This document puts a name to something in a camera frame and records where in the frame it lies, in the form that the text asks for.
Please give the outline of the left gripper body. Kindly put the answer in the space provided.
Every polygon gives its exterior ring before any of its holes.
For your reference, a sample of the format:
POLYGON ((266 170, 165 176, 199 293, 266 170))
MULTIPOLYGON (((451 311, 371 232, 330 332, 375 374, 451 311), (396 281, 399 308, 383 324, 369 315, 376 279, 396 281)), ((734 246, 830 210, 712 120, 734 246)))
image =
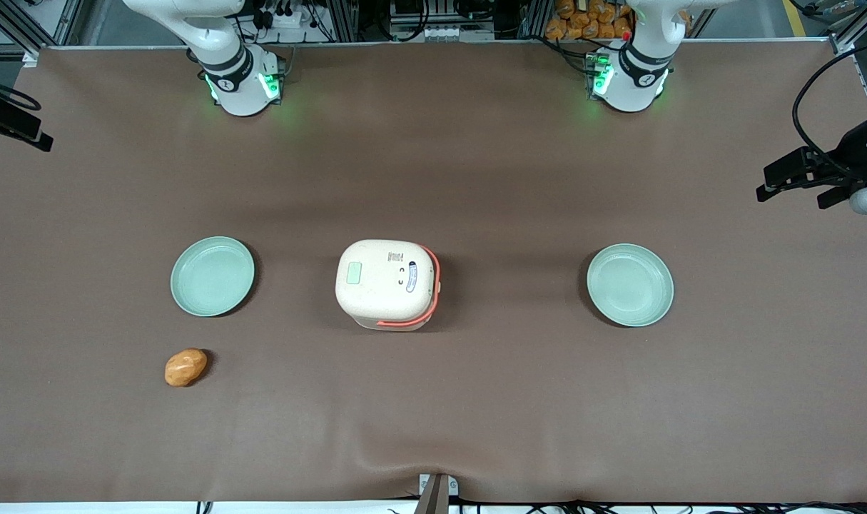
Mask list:
POLYGON ((867 120, 841 137, 831 158, 848 181, 867 186, 867 120))

